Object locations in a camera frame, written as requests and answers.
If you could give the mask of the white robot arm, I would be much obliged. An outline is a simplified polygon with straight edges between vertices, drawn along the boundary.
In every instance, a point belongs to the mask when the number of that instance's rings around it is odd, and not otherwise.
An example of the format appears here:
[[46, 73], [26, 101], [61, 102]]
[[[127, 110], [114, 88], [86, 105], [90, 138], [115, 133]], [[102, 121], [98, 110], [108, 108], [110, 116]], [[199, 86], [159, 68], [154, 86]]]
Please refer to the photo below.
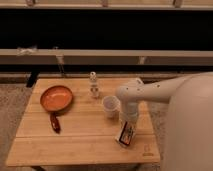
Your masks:
[[213, 171], [213, 72], [149, 84], [136, 78], [116, 96], [127, 119], [142, 101], [168, 105], [162, 171]]

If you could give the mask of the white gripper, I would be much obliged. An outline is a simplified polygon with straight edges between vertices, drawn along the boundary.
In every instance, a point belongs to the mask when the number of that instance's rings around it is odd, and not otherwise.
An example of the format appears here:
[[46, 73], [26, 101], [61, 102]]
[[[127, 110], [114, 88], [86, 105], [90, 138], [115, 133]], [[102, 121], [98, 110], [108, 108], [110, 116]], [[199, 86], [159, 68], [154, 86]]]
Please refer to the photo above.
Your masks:
[[121, 103], [121, 111], [119, 116], [121, 125], [124, 125], [126, 122], [135, 125], [137, 123], [138, 117], [138, 103]]

